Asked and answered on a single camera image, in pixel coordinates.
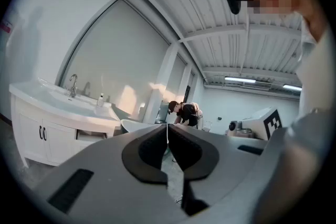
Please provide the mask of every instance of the cabinet door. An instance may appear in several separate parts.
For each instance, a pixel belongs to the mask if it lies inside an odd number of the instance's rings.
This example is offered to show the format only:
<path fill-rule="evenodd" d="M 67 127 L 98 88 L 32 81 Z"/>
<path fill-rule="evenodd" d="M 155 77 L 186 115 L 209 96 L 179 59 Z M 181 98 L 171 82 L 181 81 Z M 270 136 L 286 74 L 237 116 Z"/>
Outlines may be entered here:
<path fill-rule="evenodd" d="M 73 156 L 72 142 L 76 130 L 43 120 L 43 138 L 48 160 L 61 164 Z"/>
<path fill-rule="evenodd" d="M 19 120 L 26 157 L 46 159 L 44 140 L 42 137 L 42 119 L 39 115 L 19 111 Z"/>

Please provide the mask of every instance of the white machine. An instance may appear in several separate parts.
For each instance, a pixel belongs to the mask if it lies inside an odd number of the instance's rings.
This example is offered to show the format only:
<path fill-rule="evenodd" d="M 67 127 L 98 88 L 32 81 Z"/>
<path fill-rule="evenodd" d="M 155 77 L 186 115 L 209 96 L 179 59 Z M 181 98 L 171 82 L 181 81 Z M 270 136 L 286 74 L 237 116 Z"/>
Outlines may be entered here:
<path fill-rule="evenodd" d="M 242 119 L 241 121 L 230 122 L 227 135 L 237 136 L 237 133 L 241 133 L 242 130 L 250 129 L 250 132 L 254 133 L 255 138 L 269 140 L 272 133 L 281 127 L 278 110 L 270 106 L 255 112 L 250 117 Z"/>

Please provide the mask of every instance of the white pillar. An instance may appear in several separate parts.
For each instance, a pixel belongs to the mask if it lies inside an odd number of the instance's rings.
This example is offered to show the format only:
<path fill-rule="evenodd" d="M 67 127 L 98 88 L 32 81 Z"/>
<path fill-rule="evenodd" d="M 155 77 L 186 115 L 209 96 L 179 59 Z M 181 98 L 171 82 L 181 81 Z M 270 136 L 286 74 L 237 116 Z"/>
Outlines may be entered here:
<path fill-rule="evenodd" d="M 190 92 L 187 100 L 188 103 L 195 102 L 200 104 L 202 97 L 201 96 L 202 85 L 203 85 L 203 78 L 200 75 L 195 74 L 193 82 L 190 87 Z"/>
<path fill-rule="evenodd" d="M 191 73 L 191 64 L 187 64 L 184 68 L 180 87 L 177 92 L 176 101 L 177 102 L 183 102 L 185 90 L 187 89 L 189 77 Z"/>
<path fill-rule="evenodd" d="M 168 84 L 170 73 L 173 69 L 179 45 L 179 43 L 171 44 L 163 58 L 158 77 L 156 78 L 155 84 L 152 86 L 153 91 L 142 120 L 142 122 L 144 123 L 154 124 L 155 122 L 157 113 L 161 105 L 163 94 Z"/>

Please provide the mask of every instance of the ceiling light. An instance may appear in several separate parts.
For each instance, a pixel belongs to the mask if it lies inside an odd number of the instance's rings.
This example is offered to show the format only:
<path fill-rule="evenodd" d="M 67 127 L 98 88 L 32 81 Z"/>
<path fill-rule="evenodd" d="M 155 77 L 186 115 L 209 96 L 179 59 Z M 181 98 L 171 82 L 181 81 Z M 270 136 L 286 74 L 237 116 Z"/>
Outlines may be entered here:
<path fill-rule="evenodd" d="M 290 90 L 294 90 L 294 91 L 302 91 L 301 87 L 292 86 L 292 85 L 288 85 L 288 84 L 283 85 L 283 87 L 285 89 L 290 89 Z"/>
<path fill-rule="evenodd" d="M 242 79 L 242 78 L 232 78 L 232 77 L 225 77 L 225 80 L 230 81 L 239 81 L 239 82 L 249 82 L 249 83 L 255 83 L 255 79 Z"/>

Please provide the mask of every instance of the red sign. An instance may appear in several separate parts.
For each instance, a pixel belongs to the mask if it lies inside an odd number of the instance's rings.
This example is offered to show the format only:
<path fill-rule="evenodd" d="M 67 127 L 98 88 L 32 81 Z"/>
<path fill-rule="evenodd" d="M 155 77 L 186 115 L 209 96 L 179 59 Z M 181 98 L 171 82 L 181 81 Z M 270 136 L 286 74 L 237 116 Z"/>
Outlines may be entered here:
<path fill-rule="evenodd" d="M 0 24 L 0 28 L 3 29 L 6 33 L 10 33 L 11 31 L 11 23 L 9 22 L 1 22 Z"/>

